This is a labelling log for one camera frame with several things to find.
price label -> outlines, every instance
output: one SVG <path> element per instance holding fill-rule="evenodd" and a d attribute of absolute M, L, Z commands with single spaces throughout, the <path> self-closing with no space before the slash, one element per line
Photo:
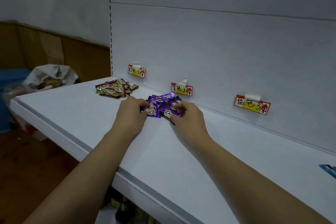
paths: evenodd
<path fill-rule="evenodd" d="M 146 69 L 143 68 L 134 68 L 132 65 L 128 65 L 128 71 L 129 74 L 133 74 L 135 76 L 141 77 L 141 78 L 145 78 L 145 73 L 146 73 Z"/>
<path fill-rule="evenodd" d="M 239 106 L 263 115 L 267 115 L 268 110 L 270 109 L 271 103 L 264 101 L 256 101 L 245 98 L 245 96 L 237 95 L 236 100 L 234 101 L 235 106 Z"/>
<path fill-rule="evenodd" d="M 176 85 L 176 83 L 171 83 L 171 91 L 176 92 L 179 94 L 187 95 L 187 96 L 192 96 L 193 95 L 193 87 L 186 85 L 184 87 Z"/>

hand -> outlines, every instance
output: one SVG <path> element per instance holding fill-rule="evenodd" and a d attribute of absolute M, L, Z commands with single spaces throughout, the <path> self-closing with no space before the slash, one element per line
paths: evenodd
<path fill-rule="evenodd" d="M 170 119 L 189 145 L 198 146 L 212 141 L 205 127 L 203 112 L 195 104 L 184 101 L 174 105 L 174 109 L 178 110 L 178 114 L 184 113 L 181 118 L 172 114 Z"/>
<path fill-rule="evenodd" d="M 149 107 L 149 103 L 132 96 L 121 101 L 112 129 L 125 132 L 125 136 L 133 138 L 141 131 L 147 118 L 147 112 L 140 113 L 140 106 Z"/>

person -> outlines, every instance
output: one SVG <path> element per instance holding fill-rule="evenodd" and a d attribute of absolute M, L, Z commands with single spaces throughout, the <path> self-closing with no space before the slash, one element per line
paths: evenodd
<path fill-rule="evenodd" d="M 95 222 L 107 187 L 147 118 L 146 112 L 139 112 L 140 106 L 149 103 L 132 96 L 120 103 L 111 130 L 24 224 Z M 174 108 L 184 113 L 183 117 L 171 116 L 178 133 L 209 170 L 240 222 L 331 223 L 218 145 L 209 136 L 196 105 L 184 101 Z"/>

blue plastic container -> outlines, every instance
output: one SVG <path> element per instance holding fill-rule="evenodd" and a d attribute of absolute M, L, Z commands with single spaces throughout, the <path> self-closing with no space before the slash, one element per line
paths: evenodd
<path fill-rule="evenodd" d="M 0 133 L 11 131 L 9 112 L 5 101 L 2 98 L 4 88 L 15 82 L 22 82 L 30 74 L 30 70 L 26 68 L 0 69 Z"/>

person's left arm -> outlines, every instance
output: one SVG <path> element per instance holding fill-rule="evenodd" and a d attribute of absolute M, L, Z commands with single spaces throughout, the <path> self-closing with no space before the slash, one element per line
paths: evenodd
<path fill-rule="evenodd" d="M 120 103 L 110 131 L 82 162 L 26 219 L 30 223 L 94 223 L 107 187 L 115 175 L 133 137 L 147 118 L 140 106 L 144 99 L 128 97 Z"/>

